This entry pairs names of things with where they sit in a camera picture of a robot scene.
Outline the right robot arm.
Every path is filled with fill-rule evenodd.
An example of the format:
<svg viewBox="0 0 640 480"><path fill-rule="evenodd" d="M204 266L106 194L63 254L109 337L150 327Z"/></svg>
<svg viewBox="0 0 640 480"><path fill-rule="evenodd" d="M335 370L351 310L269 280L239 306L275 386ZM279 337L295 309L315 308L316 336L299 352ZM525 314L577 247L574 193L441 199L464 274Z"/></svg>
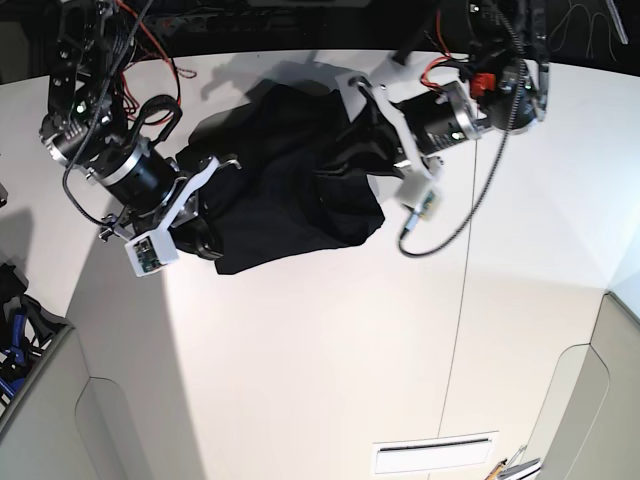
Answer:
<svg viewBox="0 0 640 480"><path fill-rule="evenodd" d="M39 137L64 168L62 190L76 211L119 237L133 264L152 273L178 252L207 261L223 256L203 219L199 192L222 162L206 156L190 166L158 147L180 122L181 94L133 99L125 72L145 36L171 72L178 68L145 24L152 4L62 1L47 113Z"/></svg>

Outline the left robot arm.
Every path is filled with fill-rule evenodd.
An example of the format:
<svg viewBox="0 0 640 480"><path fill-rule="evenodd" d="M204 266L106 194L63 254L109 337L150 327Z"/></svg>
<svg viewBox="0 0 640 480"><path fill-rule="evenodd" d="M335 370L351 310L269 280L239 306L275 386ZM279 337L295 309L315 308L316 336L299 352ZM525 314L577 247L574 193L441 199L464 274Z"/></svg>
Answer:
<svg viewBox="0 0 640 480"><path fill-rule="evenodd" d="M347 77L344 100L362 104L339 140L341 169L430 180L445 150L491 131L518 134L545 118L549 55L542 2L475 1L466 18L471 42L460 56L444 40L440 8L429 8L426 24L439 54L424 66L421 89L411 96L392 99L372 75Z"/></svg>

